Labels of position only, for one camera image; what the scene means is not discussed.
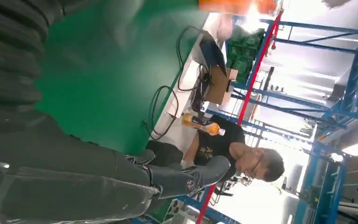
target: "bottle cap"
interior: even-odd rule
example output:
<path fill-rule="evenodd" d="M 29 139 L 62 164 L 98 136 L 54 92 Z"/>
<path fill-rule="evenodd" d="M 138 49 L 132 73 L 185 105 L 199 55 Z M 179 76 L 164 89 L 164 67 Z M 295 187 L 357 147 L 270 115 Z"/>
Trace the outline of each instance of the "bottle cap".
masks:
<path fill-rule="evenodd" d="M 224 135 L 225 133 L 226 133 L 226 130 L 224 130 L 224 129 L 219 130 L 219 135 Z"/>

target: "black wire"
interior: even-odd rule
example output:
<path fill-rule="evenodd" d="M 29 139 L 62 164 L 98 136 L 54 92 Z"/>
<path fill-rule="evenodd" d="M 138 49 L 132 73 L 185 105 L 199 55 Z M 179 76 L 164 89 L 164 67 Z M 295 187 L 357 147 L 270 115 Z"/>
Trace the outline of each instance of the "black wire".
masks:
<path fill-rule="evenodd" d="M 160 96 L 160 92 L 161 90 L 163 90 L 164 88 L 167 88 L 168 90 L 170 90 L 174 97 L 175 97 L 175 100 L 176 100 L 176 111 L 175 111 L 175 116 L 173 117 L 172 121 L 170 122 L 170 124 L 168 125 L 167 129 L 163 132 L 163 133 L 159 133 L 156 131 L 156 129 L 154 129 L 154 126 L 155 126 L 155 123 L 154 123 L 154 113 L 155 113 L 155 110 L 156 110 L 156 105 L 157 105 L 157 100 L 158 100 L 158 97 Z M 152 105 L 152 109 L 151 109 L 151 128 L 149 128 L 148 124 L 147 124 L 147 121 L 144 120 L 144 124 L 146 126 L 146 130 L 149 134 L 149 136 L 153 139 L 153 140 L 160 140 L 163 136 L 165 136 L 169 129 L 171 128 L 172 124 L 174 123 L 174 121 L 176 120 L 176 115 L 178 114 L 178 110 L 179 110 L 179 100 L 178 100 L 178 97 L 176 96 L 176 93 L 175 91 L 173 90 L 172 87 L 170 86 L 167 86 L 167 85 L 163 85 L 163 86 L 160 86 L 157 91 L 156 91 L 156 94 L 154 95 L 154 102 L 153 102 L 153 105 Z M 157 138 L 154 138 L 153 135 L 152 135 L 152 132 L 154 132 L 158 137 Z"/>
<path fill-rule="evenodd" d="M 193 90 L 197 89 L 197 87 L 193 87 L 193 88 L 191 88 L 191 89 L 182 89 L 182 88 L 180 87 L 180 82 L 181 82 L 181 79 L 182 79 L 182 72 L 183 72 L 183 69 L 184 69 L 184 66 L 185 66 L 185 62 L 184 62 L 184 60 L 183 60 L 183 58 L 182 58 L 182 55 L 181 55 L 181 53 L 180 53 L 180 43 L 181 43 L 181 40 L 183 39 L 183 36 L 185 35 L 185 33 L 186 33 L 188 30 L 190 30 L 191 28 L 197 30 L 197 31 L 198 31 L 199 33 L 201 33 L 201 34 L 203 34 L 203 33 L 206 32 L 206 31 L 201 30 L 201 29 L 198 29 L 198 28 L 196 28 L 196 27 L 188 26 L 188 27 L 186 27 L 186 28 L 182 31 L 182 33 L 179 35 L 179 37 L 178 37 L 178 39 L 177 39 L 177 41 L 176 41 L 176 55 L 178 56 L 178 60 L 179 60 L 179 71 L 180 71 L 180 73 L 179 73 L 179 78 L 178 78 L 178 89 L 179 89 L 180 91 L 185 91 L 185 92 L 186 92 L 186 91 L 193 91 Z M 200 75 L 201 75 L 201 67 L 203 67 L 203 68 L 205 69 L 206 73 L 209 73 L 208 67 L 205 66 L 204 64 L 200 63 L 200 65 L 199 65 Z"/>
<path fill-rule="evenodd" d="M 190 30 L 191 28 L 197 30 L 197 31 L 200 32 L 201 34 L 203 34 L 203 33 L 206 32 L 206 31 L 201 30 L 201 29 L 198 29 L 198 28 L 196 28 L 196 27 L 188 26 L 188 27 L 186 27 L 186 28 L 182 31 L 182 33 L 179 35 L 179 37 L 178 37 L 178 39 L 177 39 L 176 55 L 178 56 L 178 60 L 179 60 L 179 72 L 180 72 L 180 73 L 179 73 L 179 78 L 178 78 L 178 89 L 179 89 L 180 91 L 193 91 L 193 90 L 197 89 L 197 86 L 194 87 L 194 88 L 191 88 L 191 89 L 187 89 L 187 90 L 186 90 L 186 89 L 181 89 L 181 87 L 180 87 L 180 81 L 181 81 L 183 69 L 184 69 L 184 66 L 185 66 L 185 63 L 184 63 L 183 58 L 182 58 L 182 55 L 181 55 L 181 53 L 180 53 L 180 42 L 181 42 L 183 36 L 185 35 L 185 33 L 186 33 L 188 30 Z M 208 67 L 207 67 L 206 65 L 200 63 L 200 64 L 199 64 L 199 67 L 198 67 L 198 69 L 199 69 L 198 79 L 200 79 L 201 69 L 202 69 L 202 68 L 205 70 L 206 73 L 209 73 Z M 157 132 L 156 129 L 154 128 L 154 127 L 155 127 L 155 123 L 154 123 L 154 113 L 155 113 L 155 110 L 156 110 L 156 105 L 157 105 L 158 98 L 159 98 L 159 96 L 160 96 L 160 92 L 161 92 L 161 90 L 163 90 L 164 88 L 167 88 L 168 90 L 170 90 L 170 91 L 173 93 L 173 95 L 174 95 L 174 97 L 175 97 L 175 100 L 176 100 L 176 105 L 177 105 L 177 107 L 176 107 L 175 115 L 173 116 L 173 119 L 172 119 L 172 121 L 170 122 L 170 124 L 168 125 L 167 129 L 166 129 L 164 132 L 159 133 L 159 132 Z M 176 120 L 176 116 L 178 115 L 178 111 L 179 111 L 179 100 L 178 100 L 178 97 L 176 96 L 176 93 L 175 93 L 174 89 L 173 89 L 172 87 L 170 87 L 170 86 L 167 86 L 167 85 L 160 86 L 160 87 L 157 89 L 156 94 L 154 95 L 154 101 L 153 101 L 153 104 L 152 104 L 152 109 L 151 109 L 151 114 L 150 114 L 150 116 L 151 116 L 151 117 L 150 117 L 150 121 L 151 121 L 150 125 L 151 125 L 151 127 L 149 127 L 149 125 L 148 125 L 148 123 L 147 123 L 146 120 L 143 121 L 143 122 L 144 122 L 144 125 L 145 125 L 145 127 L 146 127 L 146 130 L 147 130 L 149 136 L 151 137 L 151 139 L 153 139 L 153 140 L 160 140 L 163 136 L 165 136 L 165 135 L 168 133 L 168 131 L 170 130 L 172 124 L 173 124 L 173 123 L 175 122 L 175 120 Z M 152 135 L 153 132 L 158 136 L 157 138 L 154 138 L 154 137 L 153 137 L 153 135 Z"/>

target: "cardboard box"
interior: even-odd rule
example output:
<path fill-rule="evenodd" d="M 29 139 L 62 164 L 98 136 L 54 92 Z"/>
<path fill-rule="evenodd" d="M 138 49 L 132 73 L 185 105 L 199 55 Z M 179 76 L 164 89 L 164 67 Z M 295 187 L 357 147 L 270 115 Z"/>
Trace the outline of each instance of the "cardboard box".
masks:
<path fill-rule="evenodd" d="M 219 105 L 227 104 L 233 93 L 233 88 L 230 84 L 231 81 L 237 78 L 238 70 L 227 69 L 227 77 L 219 67 L 211 68 L 210 73 L 212 75 L 212 84 L 205 100 Z"/>

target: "green workbench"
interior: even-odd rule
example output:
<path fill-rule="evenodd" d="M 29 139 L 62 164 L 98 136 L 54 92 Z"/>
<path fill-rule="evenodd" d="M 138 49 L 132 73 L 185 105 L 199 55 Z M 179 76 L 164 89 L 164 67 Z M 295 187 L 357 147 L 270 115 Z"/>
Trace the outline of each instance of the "green workbench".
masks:
<path fill-rule="evenodd" d="M 38 109 L 67 134 L 138 153 L 157 88 L 176 83 L 177 38 L 188 25 L 202 28 L 207 15 L 197 0 L 103 0 L 69 16 L 50 29 Z M 197 36 L 184 36 L 184 58 Z M 156 117 L 168 98 L 161 94 Z"/>

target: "red metal pole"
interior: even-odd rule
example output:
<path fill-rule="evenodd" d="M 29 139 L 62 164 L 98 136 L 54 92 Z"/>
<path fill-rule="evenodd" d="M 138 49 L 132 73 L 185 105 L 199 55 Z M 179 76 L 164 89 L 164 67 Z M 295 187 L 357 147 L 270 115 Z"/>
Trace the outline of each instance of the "red metal pole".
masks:
<path fill-rule="evenodd" d="M 281 16 L 282 16 L 282 12 L 279 13 L 279 15 L 276 17 L 273 25 L 272 25 L 272 28 L 271 28 L 271 31 L 270 33 L 267 34 L 267 39 L 266 39 L 266 44 L 264 45 L 263 47 L 263 50 L 262 50 L 262 55 L 260 57 L 260 60 L 258 61 L 258 63 L 256 64 L 256 70 L 255 70 L 255 75 L 253 75 L 252 77 L 252 80 L 250 81 L 250 87 L 249 89 L 247 90 L 246 92 L 246 96 L 245 96 L 245 100 L 243 102 L 243 106 L 242 106 L 242 109 L 241 109 L 241 112 L 240 112 L 240 115 L 238 117 L 238 121 L 237 121 L 237 124 L 238 125 L 241 125 L 242 124 L 242 120 L 243 120 L 243 117 L 245 116 L 245 110 L 246 110 L 246 107 L 249 103 L 249 100 L 250 100 L 250 95 L 252 94 L 252 89 L 253 89 L 253 85 L 255 84 L 255 81 L 256 81 L 256 77 L 257 77 L 257 73 L 259 72 L 259 69 L 260 69 L 260 65 L 262 63 L 262 60 L 264 58 L 264 55 L 265 55 L 265 52 L 267 51 L 268 49 L 268 46 L 269 46 L 269 41 L 271 40 L 271 37 L 272 37 L 272 34 L 275 30 L 275 28 L 277 26 L 279 26 L 279 21 L 281 20 Z"/>
<path fill-rule="evenodd" d="M 195 224 L 201 224 L 202 218 L 204 217 L 205 212 L 207 211 L 209 200 L 211 200 L 211 197 L 212 197 L 213 192 L 215 191 L 215 188 L 216 188 L 216 184 L 212 185 L 209 188 L 209 191 L 207 192 L 207 196 L 205 197 L 205 201 L 202 204 L 200 214 L 198 215 L 198 218 L 197 218 L 197 221 L 195 222 Z"/>

